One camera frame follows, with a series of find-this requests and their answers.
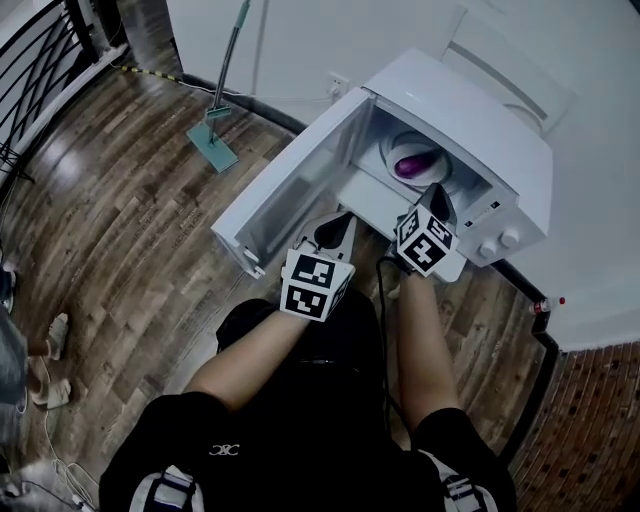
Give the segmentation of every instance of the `foot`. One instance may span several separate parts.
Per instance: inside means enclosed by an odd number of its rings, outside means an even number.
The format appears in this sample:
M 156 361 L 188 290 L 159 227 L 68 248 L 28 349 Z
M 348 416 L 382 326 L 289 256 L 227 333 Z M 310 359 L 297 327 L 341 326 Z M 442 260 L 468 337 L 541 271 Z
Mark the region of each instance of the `foot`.
M 58 360 L 62 356 L 64 344 L 67 341 L 67 333 L 69 332 L 68 320 L 69 317 L 66 313 L 60 313 L 49 326 L 49 335 L 47 336 L 49 359 Z
M 9 272 L 9 274 L 11 275 L 11 294 L 9 295 L 8 299 L 2 301 L 2 305 L 7 310 L 7 312 L 11 314 L 11 311 L 13 311 L 13 290 L 16 287 L 17 276 L 13 271 Z
M 46 405 L 47 409 L 55 409 L 69 403 L 71 396 L 71 383 L 68 379 L 62 379 L 55 384 L 49 383 L 46 390 L 40 393 L 31 394 L 31 399 L 36 405 Z

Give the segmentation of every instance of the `mop head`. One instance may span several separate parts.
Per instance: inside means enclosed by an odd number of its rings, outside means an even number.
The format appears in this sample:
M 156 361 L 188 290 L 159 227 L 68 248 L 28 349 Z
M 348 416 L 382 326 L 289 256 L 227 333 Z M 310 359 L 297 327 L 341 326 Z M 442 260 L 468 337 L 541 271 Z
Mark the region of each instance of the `mop head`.
M 238 161 L 235 153 L 220 138 L 216 138 L 213 144 L 209 141 L 209 127 L 206 124 L 199 124 L 191 128 L 187 132 L 187 137 L 191 139 L 198 151 L 218 173 L 226 171 Z

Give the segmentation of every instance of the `open microwave door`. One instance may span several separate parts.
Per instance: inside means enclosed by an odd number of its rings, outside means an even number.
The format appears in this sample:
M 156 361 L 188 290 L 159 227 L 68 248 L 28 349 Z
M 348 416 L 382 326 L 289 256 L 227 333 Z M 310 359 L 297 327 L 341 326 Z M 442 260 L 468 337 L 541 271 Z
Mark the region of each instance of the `open microwave door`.
M 371 103 L 353 89 L 294 139 L 213 224 L 213 231 L 255 278 L 321 192 L 343 172 Z

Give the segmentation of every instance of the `black shirt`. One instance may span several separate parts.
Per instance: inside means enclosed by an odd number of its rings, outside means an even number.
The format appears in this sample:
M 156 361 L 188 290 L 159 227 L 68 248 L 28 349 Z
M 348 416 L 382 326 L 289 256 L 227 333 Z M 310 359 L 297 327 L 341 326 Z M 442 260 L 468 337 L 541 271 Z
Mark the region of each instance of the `black shirt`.
M 300 387 L 289 381 L 276 401 L 266 389 L 238 414 L 202 393 L 154 400 L 102 476 L 101 510 L 128 510 L 142 479 L 171 465 L 195 478 L 206 510 L 272 503 L 444 510 L 446 486 L 423 452 L 486 488 L 499 510 L 516 510 L 506 468 L 464 412 L 425 418 L 405 452 L 382 428 L 380 394 L 364 392 L 344 370 L 308 368 L 304 375 Z

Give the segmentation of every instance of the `mop handle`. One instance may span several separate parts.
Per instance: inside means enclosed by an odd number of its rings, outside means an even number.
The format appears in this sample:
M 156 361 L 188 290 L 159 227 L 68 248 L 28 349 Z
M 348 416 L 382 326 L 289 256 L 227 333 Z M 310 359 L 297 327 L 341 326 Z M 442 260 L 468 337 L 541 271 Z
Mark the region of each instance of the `mop handle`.
M 231 32 L 231 38 L 229 39 L 229 44 L 227 45 L 227 52 L 225 53 L 224 60 L 222 61 L 222 69 L 220 70 L 220 78 L 218 78 L 218 84 L 216 86 L 216 95 L 213 97 L 213 109 L 216 109 L 220 106 L 222 102 L 222 92 L 224 91 L 224 83 L 227 80 L 227 72 L 229 71 L 229 64 L 231 63 L 231 56 L 233 55 L 233 50 L 236 46 L 236 41 L 238 40 L 238 34 L 240 33 L 240 29 L 244 24 L 244 20 L 247 18 L 247 13 L 249 12 L 249 6 L 251 5 L 251 0 L 244 0 L 242 6 L 240 7 L 240 12 L 238 13 L 238 19 L 236 20 L 236 24 L 233 27 L 233 31 Z M 210 129 L 209 129 L 209 140 L 213 142 L 215 134 L 214 129 L 216 125 L 216 120 L 213 119 L 211 121 Z

